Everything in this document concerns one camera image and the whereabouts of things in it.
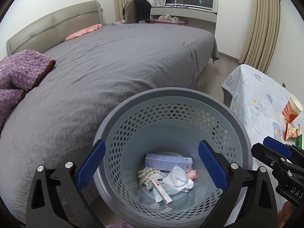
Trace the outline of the right hand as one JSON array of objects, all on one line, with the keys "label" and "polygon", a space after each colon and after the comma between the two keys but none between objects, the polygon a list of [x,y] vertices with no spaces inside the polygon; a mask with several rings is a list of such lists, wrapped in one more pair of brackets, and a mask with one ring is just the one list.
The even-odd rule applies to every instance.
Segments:
[{"label": "right hand", "polygon": [[284,203],[281,211],[278,213],[278,228],[284,227],[284,225],[291,218],[295,210],[296,208],[291,202],[287,201]]}]

